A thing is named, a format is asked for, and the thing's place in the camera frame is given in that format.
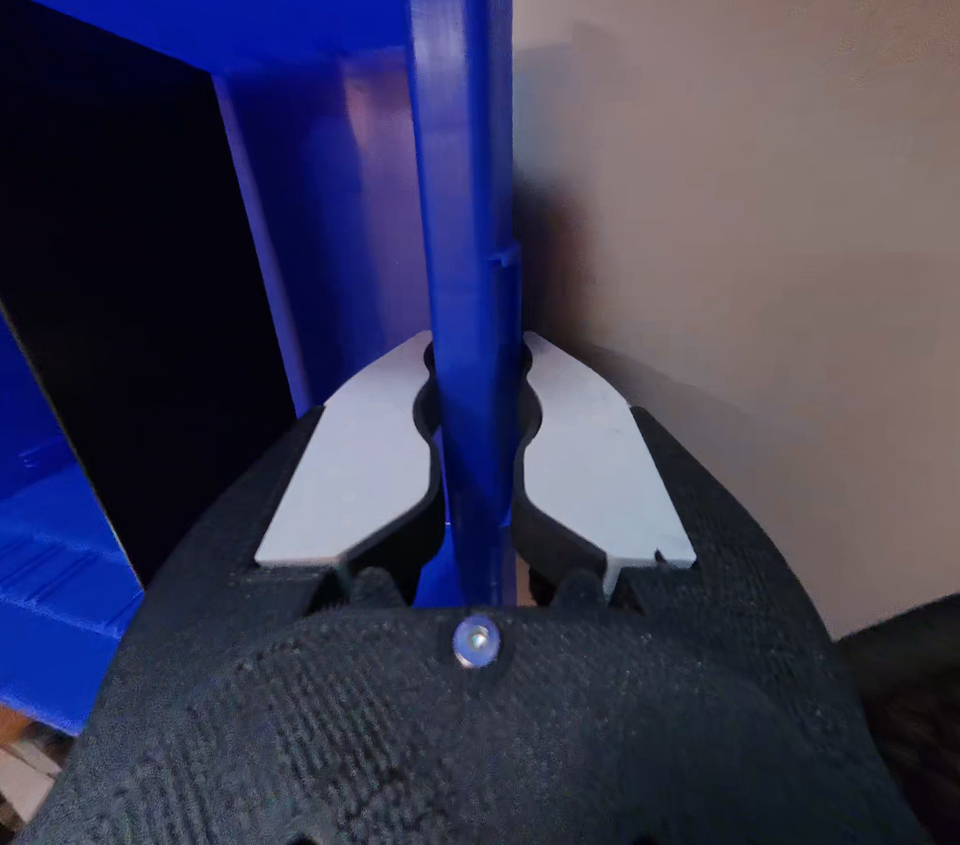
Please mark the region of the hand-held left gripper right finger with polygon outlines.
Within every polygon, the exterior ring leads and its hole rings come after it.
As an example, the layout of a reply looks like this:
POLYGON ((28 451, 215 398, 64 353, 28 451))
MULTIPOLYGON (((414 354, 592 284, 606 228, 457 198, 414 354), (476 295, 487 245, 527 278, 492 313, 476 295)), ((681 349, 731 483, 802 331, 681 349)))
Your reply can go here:
POLYGON ((624 571, 690 571, 697 554, 627 399, 599 372, 523 334, 511 543, 547 601, 575 572, 611 600, 624 571))

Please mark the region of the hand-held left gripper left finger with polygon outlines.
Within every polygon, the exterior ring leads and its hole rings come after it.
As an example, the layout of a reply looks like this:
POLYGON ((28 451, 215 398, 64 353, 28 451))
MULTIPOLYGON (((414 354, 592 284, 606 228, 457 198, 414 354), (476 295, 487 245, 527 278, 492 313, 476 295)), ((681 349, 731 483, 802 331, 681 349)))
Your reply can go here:
POLYGON ((432 335, 420 331, 326 400, 255 552, 269 573, 388 573, 413 601, 443 545, 432 335))

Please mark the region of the blue plastic storage bin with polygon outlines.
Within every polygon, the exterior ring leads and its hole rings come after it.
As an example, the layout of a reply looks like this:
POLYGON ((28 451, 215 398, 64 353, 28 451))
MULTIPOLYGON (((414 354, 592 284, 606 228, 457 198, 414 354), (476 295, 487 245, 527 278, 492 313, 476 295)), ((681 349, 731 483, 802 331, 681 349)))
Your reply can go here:
POLYGON ((442 546, 421 603, 503 604, 517 451, 513 0, 30 0, 211 77, 295 421, 141 583, 2 307, 2 706, 75 736, 121 645, 318 598, 256 552, 327 399, 432 335, 442 546))

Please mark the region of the black bin divider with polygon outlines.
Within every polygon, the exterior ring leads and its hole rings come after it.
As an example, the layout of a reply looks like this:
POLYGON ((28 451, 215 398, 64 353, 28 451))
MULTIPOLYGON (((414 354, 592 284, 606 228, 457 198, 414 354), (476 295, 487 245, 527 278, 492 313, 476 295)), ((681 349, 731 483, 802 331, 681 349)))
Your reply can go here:
POLYGON ((209 73, 1 0, 1 294, 150 585, 296 420, 209 73))

